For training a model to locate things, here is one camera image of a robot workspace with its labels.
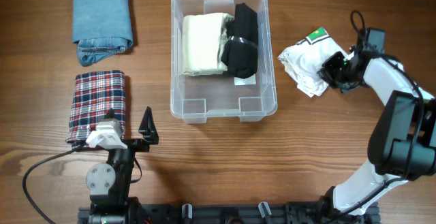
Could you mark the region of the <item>red plaid shirt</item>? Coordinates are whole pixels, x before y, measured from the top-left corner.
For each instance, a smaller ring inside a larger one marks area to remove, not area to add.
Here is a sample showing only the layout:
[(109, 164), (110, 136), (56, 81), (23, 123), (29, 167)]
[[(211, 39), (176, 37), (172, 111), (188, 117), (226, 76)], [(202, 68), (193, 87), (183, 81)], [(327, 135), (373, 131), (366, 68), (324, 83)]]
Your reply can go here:
[(112, 70), (77, 75), (65, 141), (72, 148), (79, 147), (111, 109), (120, 122), (122, 135), (125, 135), (125, 74)]

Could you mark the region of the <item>white printed shirt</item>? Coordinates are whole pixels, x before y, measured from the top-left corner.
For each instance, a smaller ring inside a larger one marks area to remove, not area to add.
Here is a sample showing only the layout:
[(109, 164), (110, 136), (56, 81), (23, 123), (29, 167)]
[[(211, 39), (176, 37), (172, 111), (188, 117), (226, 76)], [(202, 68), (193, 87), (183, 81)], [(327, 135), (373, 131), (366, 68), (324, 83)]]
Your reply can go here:
[(297, 83), (297, 88), (309, 97), (321, 96), (328, 83), (317, 74), (322, 64), (336, 52), (348, 54), (320, 27), (302, 40), (287, 47), (278, 56), (285, 72)]

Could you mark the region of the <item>clear plastic storage container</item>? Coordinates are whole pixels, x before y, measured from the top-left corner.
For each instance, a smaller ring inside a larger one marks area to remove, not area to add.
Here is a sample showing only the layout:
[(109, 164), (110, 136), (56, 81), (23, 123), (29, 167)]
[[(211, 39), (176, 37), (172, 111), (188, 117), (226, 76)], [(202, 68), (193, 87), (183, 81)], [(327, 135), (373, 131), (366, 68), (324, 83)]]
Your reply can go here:
[[(258, 14), (258, 71), (256, 85), (235, 86), (228, 74), (186, 76), (182, 73), (183, 19), (187, 15), (225, 12), (246, 3)], [(268, 0), (171, 0), (170, 111), (186, 123), (206, 123), (213, 117), (238, 117), (257, 122), (277, 110), (277, 91), (271, 46)]]

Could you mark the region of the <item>blue denim jeans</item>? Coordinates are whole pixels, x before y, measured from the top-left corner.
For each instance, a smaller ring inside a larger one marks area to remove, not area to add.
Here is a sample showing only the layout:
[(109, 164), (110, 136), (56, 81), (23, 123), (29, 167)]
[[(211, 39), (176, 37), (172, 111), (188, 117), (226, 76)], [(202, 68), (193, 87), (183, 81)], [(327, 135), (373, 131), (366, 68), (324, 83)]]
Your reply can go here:
[(85, 67), (132, 48), (129, 0), (73, 0), (72, 43)]

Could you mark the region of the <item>black cloth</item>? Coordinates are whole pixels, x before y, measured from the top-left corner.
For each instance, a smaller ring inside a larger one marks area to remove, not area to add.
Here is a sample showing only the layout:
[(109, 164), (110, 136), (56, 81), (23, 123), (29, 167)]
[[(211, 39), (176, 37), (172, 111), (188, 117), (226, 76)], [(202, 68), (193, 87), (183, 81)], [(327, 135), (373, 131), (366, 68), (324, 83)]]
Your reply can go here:
[(235, 7), (234, 19), (225, 23), (227, 42), (221, 62), (234, 77), (246, 79), (258, 70), (258, 14), (246, 3)]

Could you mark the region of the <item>cream white cloth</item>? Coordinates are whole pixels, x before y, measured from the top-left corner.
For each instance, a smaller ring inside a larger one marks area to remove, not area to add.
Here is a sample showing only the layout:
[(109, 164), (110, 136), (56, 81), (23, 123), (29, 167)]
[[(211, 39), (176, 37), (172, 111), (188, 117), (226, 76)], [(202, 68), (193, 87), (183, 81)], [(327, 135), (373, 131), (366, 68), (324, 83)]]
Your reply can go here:
[(232, 15), (223, 12), (184, 17), (182, 33), (184, 75), (217, 75), (228, 70), (221, 57), (228, 40), (226, 24), (233, 19)]

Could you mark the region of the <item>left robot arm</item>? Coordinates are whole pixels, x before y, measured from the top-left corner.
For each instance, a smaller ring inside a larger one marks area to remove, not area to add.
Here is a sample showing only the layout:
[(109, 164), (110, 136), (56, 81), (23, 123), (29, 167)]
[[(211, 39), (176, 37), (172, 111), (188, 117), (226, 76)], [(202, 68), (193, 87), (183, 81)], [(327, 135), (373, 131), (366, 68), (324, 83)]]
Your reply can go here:
[(150, 107), (144, 112), (138, 132), (142, 135), (139, 139), (123, 139), (123, 129), (111, 108), (88, 136), (86, 143), (89, 148), (107, 150), (108, 159), (94, 165), (87, 173), (91, 205), (79, 210), (79, 223), (152, 222), (138, 198), (129, 196), (130, 185), (138, 182), (131, 178), (134, 166), (139, 165), (136, 153), (147, 153), (150, 146), (159, 143)]

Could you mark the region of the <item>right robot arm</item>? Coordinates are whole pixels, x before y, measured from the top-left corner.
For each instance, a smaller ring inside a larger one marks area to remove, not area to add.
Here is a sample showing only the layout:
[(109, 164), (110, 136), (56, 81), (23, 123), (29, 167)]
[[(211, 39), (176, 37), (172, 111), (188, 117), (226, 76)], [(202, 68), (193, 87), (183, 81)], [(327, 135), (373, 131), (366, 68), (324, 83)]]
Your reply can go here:
[(435, 98), (384, 53), (381, 29), (358, 30), (352, 58), (333, 54), (318, 71), (334, 89), (372, 88), (384, 110), (369, 138), (367, 160), (317, 204), (318, 223), (356, 221), (393, 188), (435, 174)]

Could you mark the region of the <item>white label in container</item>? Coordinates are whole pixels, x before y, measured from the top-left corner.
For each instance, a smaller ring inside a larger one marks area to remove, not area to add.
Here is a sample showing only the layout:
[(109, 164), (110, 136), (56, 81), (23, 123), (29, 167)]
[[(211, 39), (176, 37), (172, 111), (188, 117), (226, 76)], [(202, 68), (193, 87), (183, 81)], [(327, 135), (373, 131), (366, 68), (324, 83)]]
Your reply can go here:
[(255, 74), (248, 78), (234, 78), (235, 86), (246, 86), (246, 85), (256, 85), (256, 77)]

